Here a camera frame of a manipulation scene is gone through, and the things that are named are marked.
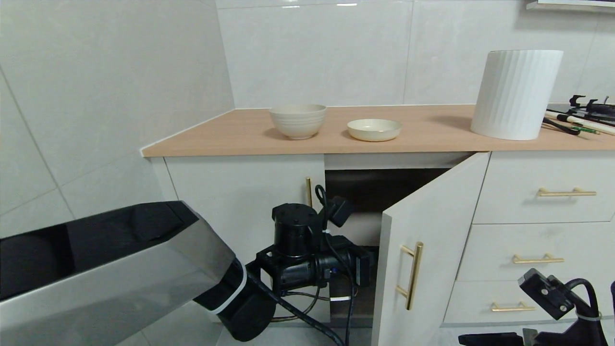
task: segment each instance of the open cabinet door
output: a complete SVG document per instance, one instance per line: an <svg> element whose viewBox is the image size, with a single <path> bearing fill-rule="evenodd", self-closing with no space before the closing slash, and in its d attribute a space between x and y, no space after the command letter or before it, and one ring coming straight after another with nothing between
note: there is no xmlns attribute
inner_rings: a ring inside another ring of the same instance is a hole
<svg viewBox="0 0 615 346"><path fill-rule="evenodd" d="M384 211L372 346L427 345L440 327L488 161L474 154Z"/></svg>

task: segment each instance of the wall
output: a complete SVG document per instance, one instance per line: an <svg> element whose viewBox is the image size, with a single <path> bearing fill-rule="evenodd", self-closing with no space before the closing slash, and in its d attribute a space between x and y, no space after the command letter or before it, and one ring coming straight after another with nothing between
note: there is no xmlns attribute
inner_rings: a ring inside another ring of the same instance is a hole
<svg viewBox="0 0 615 346"><path fill-rule="evenodd" d="M502 49L565 52L553 102L615 89L615 15L522 0L216 3L237 108L475 103L487 53Z"/></svg>
<svg viewBox="0 0 615 346"><path fill-rule="evenodd" d="M0 5L0 238L160 201L142 146L234 108L213 0ZM124 346L215 344L188 304Z"/></svg>

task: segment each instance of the gold door handle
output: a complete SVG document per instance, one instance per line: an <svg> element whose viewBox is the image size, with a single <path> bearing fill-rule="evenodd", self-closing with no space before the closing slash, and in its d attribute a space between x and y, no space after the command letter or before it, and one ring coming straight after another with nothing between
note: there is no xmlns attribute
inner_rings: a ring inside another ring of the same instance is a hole
<svg viewBox="0 0 615 346"><path fill-rule="evenodd" d="M416 282L419 278L419 268L421 267L421 257L423 256L423 243L416 242L414 251L408 249L405 245L402 245L402 252L410 255L414 258L412 261L412 271L410 272L410 282L408 283L408 290L404 290L401 286L395 287L395 290L402 296L406 297L406 310L412 309L412 301L415 298Z"/></svg>
<svg viewBox="0 0 615 346"><path fill-rule="evenodd" d="M550 192L549 190L541 187L538 189L536 196L538 197L582 197L582 196L595 196L598 193L596 191L584 191L578 187L575 187L571 192Z"/></svg>
<svg viewBox="0 0 615 346"><path fill-rule="evenodd" d="M544 257L541 259L523 259L519 257L519 255L515 254L512 256L513 264L536 264L536 263L562 263L564 259L555 258L552 254L544 254Z"/></svg>
<svg viewBox="0 0 615 346"><path fill-rule="evenodd" d="M511 312L511 311L534 311L535 307L529 307L524 302L519 302L519 305L512 308L501 308L498 303L493 302L491 304L491 311L493 312Z"/></svg>
<svg viewBox="0 0 615 346"><path fill-rule="evenodd" d="M312 208L312 178L306 178L306 190L307 190L307 205Z"/></svg>

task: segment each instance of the shelf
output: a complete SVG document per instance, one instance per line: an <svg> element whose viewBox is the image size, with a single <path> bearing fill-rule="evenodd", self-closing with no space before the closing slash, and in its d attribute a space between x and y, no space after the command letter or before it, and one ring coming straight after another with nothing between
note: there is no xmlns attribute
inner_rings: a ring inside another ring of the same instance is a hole
<svg viewBox="0 0 615 346"><path fill-rule="evenodd" d="M596 0L537 0L530 2L528 10L570 10L615 13L615 2Z"/></svg>

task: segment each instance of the drawer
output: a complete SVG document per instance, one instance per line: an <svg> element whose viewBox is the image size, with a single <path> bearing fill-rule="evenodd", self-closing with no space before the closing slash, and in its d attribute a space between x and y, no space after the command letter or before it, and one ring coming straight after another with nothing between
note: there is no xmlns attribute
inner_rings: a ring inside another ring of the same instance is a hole
<svg viewBox="0 0 615 346"><path fill-rule="evenodd" d="M563 282L570 279L558 278ZM598 305L604 316L612 315L613 306L609 293L609 283L592 283L598 297ZM585 289L576 287L575 293L587 300ZM527 311L493 311L493 303L499 308L519 307L523 302ZM563 319L576 319L574 312L569 312ZM444 323L502 323L502 322L553 321L553 318L538 304L528 297L516 281L473 281L455 282L451 299L448 303Z"/></svg>
<svg viewBox="0 0 615 346"><path fill-rule="evenodd" d="M531 268L545 276L615 280L612 244L610 222L473 225L457 280L516 280Z"/></svg>
<svg viewBox="0 0 615 346"><path fill-rule="evenodd" d="M473 223L609 221L615 212L612 151L491 154ZM595 196L539 196L539 190Z"/></svg>

